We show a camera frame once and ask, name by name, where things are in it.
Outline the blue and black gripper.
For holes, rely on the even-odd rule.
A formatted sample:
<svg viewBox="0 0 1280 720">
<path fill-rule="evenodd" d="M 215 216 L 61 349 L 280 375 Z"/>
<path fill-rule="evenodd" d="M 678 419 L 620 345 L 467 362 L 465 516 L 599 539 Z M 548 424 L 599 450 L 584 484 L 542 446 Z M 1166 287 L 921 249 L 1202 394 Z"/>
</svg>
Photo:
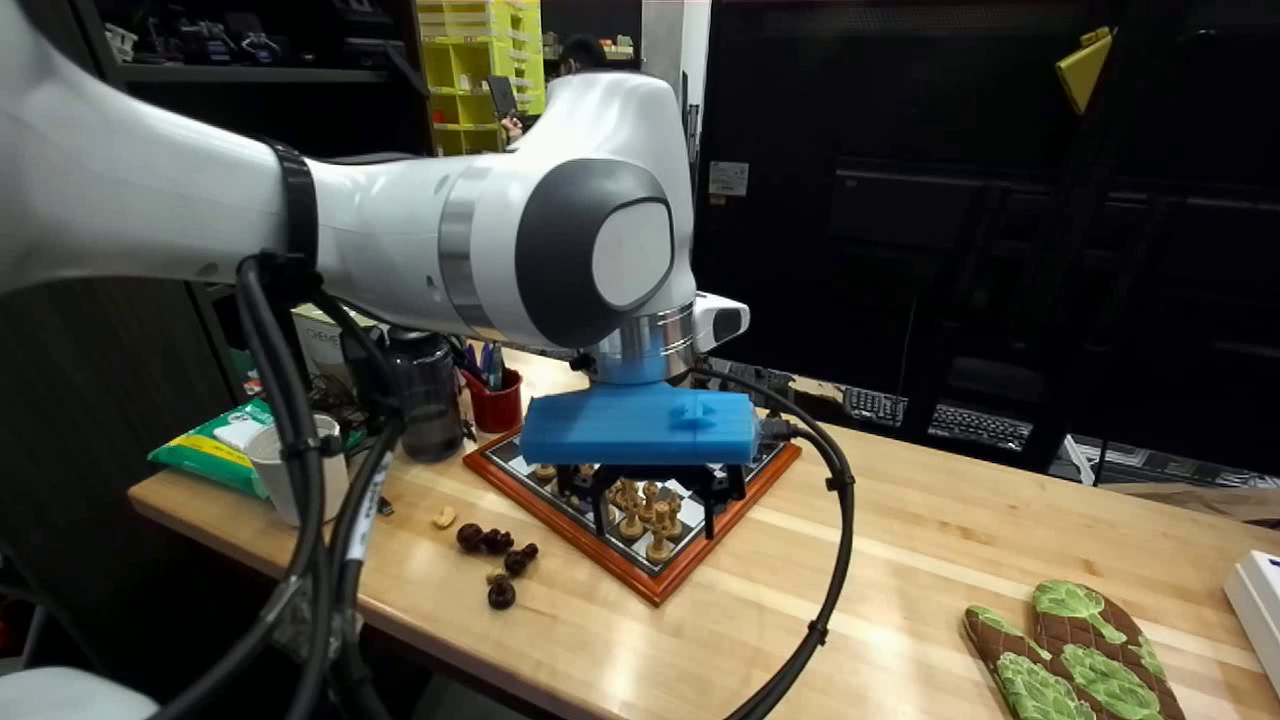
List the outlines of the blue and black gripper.
<svg viewBox="0 0 1280 720">
<path fill-rule="evenodd" d="M 605 385 L 537 394 L 520 427 L 520 457 L 548 463 L 577 495 L 605 495 L 624 480 L 681 480 L 753 463 L 759 414 L 745 390 L 672 380 Z"/>
</svg>

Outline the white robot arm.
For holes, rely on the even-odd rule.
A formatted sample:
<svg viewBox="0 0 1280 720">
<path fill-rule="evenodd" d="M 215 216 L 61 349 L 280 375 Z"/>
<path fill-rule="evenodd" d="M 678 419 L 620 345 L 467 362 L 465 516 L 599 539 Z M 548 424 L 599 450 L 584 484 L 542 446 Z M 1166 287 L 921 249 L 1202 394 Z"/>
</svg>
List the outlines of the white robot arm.
<svg viewBox="0 0 1280 720">
<path fill-rule="evenodd" d="M 337 165 L 135 99 L 0 0 L 14 293 L 289 261 L 378 321 L 581 362 L 581 390 L 527 407 L 537 463 L 735 467 L 759 446 L 753 398 L 685 375 L 753 308 L 698 285 L 693 244 L 685 116 L 655 77 L 560 77 L 502 152 Z"/>
</svg>

